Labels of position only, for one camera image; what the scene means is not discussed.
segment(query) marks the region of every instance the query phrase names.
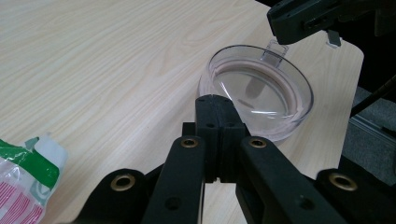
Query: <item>plastic bag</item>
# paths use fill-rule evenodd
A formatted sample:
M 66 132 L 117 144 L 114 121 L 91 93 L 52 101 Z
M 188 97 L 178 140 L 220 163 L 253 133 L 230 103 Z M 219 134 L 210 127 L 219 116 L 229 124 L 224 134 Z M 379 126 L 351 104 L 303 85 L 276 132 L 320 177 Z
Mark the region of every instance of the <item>plastic bag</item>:
M 0 224 L 38 223 L 66 160 L 67 152 L 48 135 L 23 147 L 0 140 Z

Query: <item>transparent dish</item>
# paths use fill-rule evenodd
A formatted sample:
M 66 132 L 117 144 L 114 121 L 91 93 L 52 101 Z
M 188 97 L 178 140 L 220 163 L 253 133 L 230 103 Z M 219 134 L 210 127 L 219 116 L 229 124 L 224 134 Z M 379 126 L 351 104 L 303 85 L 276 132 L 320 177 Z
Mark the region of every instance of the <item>transparent dish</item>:
M 201 76 L 198 95 L 229 98 L 252 135 L 283 140 L 306 118 L 314 96 L 300 70 L 280 54 L 242 45 L 221 49 Z

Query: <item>red stripe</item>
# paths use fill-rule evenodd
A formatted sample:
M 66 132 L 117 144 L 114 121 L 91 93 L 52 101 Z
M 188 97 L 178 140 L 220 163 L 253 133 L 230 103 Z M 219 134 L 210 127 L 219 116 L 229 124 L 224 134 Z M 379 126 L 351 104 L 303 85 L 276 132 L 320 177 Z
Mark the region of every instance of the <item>red stripe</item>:
M 21 224 L 35 224 L 40 218 L 42 212 L 43 209 L 35 204 L 32 212 L 29 214 L 29 216 L 26 217 L 26 219 L 23 220 Z
M 26 210 L 30 200 L 21 193 L 14 204 L 8 209 L 0 220 L 1 223 L 13 223 Z
M 9 197 L 15 192 L 16 188 L 7 183 L 0 184 L 0 208 L 8 201 Z

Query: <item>black mechanical part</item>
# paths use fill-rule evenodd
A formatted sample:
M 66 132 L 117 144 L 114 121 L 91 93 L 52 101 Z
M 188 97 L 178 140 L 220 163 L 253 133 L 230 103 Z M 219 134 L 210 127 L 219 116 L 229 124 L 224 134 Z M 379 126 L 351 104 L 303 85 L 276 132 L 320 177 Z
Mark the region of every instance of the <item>black mechanical part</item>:
M 330 44 L 341 47 L 340 35 L 338 34 L 338 32 L 329 30 L 327 32 L 327 36 L 329 37 Z
M 248 180 L 244 177 L 237 185 L 241 189 L 250 186 L 243 191 L 245 193 L 254 192 L 253 187 L 263 203 L 260 214 L 252 215 L 251 210 L 246 214 L 251 205 L 243 208 L 253 223 L 346 223 L 269 140 L 246 137 L 241 143 L 240 160 Z M 238 190 L 238 201 L 251 204 L 241 189 Z
M 247 223 L 396 220 L 396 190 L 355 163 L 342 157 L 340 169 L 323 171 L 311 180 L 269 140 L 250 136 L 245 125 L 242 131 L 231 102 L 205 96 L 196 103 L 196 122 L 183 124 L 182 137 L 172 145 L 164 165 L 147 175 L 123 169 L 106 176 L 73 223 L 201 223 L 207 173 L 223 182 L 235 180 Z M 213 117 L 205 119 L 210 113 Z M 238 124 L 236 131 L 230 123 Z M 208 138 L 216 148 L 205 144 L 206 131 L 216 135 L 217 139 Z M 215 164 L 209 168 L 217 170 L 206 170 L 206 152 L 214 153 Z
M 238 173 L 237 150 L 248 129 L 233 102 L 218 95 L 199 97 L 195 101 L 195 116 L 195 134 L 206 142 L 206 183 L 217 178 L 221 183 L 234 183 Z
M 141 223 L 201 223 L 205 191 L 205 141 L 175 140 Z
M 353 21 L 375 10 L 375 35 L 396 30 L 393 0 L 284 0 L 267 13 L 273 35 L 281 45 L 295 43 L 333 25 Z
M 99 183 L 72 223 L 137 224 L 148 202 L 145 176 L 136 170 L 121 169 Z
M 395 203 L 359 176 L 325 170 L 315 187 L 349 223 L 396 223 Z

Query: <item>light wood grain surface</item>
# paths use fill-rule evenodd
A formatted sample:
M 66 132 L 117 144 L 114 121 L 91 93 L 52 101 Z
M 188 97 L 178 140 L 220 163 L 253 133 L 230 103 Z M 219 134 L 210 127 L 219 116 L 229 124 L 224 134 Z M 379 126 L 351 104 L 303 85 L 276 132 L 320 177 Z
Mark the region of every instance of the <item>light wood grain surface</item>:
M 219 49 L 265 47 L 268 7 L 253 0 L 0 1 L 0 138 L 50 132 L 69 160 L 42 223 L 73 220 L 120 168 L 164 162 L 194 120 L 200 75 Z M 279 147 L 304 174 L 336 167 L 363 55 L 325 33 L 290 45 L 307 76 L 311 115 Z M 206 185 L 204 223 L 246 222 L 234 185 Z

